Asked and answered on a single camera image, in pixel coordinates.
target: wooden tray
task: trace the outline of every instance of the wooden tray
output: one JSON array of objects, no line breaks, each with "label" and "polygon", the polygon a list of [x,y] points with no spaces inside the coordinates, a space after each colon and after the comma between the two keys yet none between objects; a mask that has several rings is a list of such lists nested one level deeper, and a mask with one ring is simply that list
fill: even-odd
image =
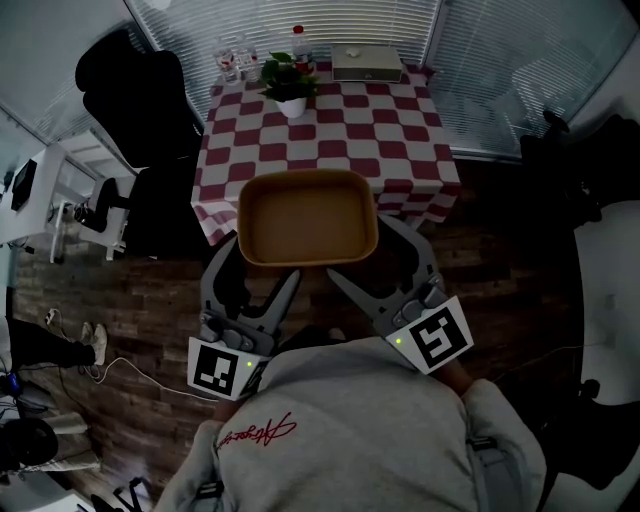
[{"label": "wooden tray", "polygon": [[240,192],[243,256],[266,267],[359,261],[378,245],[367,181],[351,171],[308,170],[252,179]]}]

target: window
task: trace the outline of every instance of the window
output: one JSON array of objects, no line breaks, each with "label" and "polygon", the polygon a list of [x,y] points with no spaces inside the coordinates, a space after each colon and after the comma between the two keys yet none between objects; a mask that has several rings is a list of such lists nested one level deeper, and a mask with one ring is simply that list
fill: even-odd
[{"label": "window", "polygon": [[638,30],[621,0],[445,0],[440,14],[431,95],[454,150],[491,155],[519,156],[544,109],[570,120]]},{"label": "window", "polygon": [[46,143],[96,126],[75,83],[78,60],[101,37],[131,22],[103,0],[0,4],[0,105]]},{"label": "window", "polygon": [[[203,119],[209,89],[218,78],[212,47],[216,36],[243,32],[261,60],[270,51],[291,51],[294,25],[304,25],[316,54],[328,56],[332,43],[395,46],[402,58],[420,61],[437,0],[127,0],[156,45],[175,53],[187,94]],[[153,5],[164,4],[163,8]]]}]

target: red and white tablecloth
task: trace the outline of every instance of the red and white tablecloth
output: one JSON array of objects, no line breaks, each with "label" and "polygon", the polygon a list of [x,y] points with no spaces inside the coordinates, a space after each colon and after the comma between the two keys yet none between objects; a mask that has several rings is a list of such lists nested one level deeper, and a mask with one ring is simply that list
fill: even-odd
[{"label": "red and white tablecloth", "polygon": [[332,82],[330,63],[319,63],[318,96],[297,119],[259,86],[212,87],[191,198],[209,243],[236,229],[247,181],[292,169],[351,169],[369,182],[378,211],[416,227],[443,221],[458,172],[425,73],[405,70],[399,84]]}]

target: plastic bottle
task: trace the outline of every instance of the plastic bottle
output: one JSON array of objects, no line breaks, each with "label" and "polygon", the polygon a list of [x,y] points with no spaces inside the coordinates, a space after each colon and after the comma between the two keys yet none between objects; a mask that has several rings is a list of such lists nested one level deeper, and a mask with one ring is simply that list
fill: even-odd
[{"label": "plastic bottle", "polygon": [[233,56],[231,45],[225,43],[222,38],[216,37],[213,46],[213,56],[216,59],[220,74],[227,85],[240,83],[240,70]]},{"label": "plastic bottle", "polygon": [[307,75],[312,75],[316,70],[316,65],[313,61],[311,45],[304,35],[304,27],[302,25],[296,25],[293,27],[291,51],[293,53],[296,69]]},{"label": "plastic bottle", "polygon": [[260,70],[258,66],[258,52],[245,34],[238,36],[238,65],[244,71],[247,82],[257,82],[260,80]]}]

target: potted plant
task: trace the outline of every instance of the potted plant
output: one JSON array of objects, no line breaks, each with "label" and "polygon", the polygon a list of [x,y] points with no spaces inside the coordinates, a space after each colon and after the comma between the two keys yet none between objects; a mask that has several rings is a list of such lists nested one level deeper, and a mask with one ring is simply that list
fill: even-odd
[{"label": "potted plant", "polygon": [[317,79],[298,71],[287,53],[272,53],[273,59],[262,67],[262,81],[267,89],[261,92],[276,102],[286,117],[300,117],[307,98],[316,95]]}]

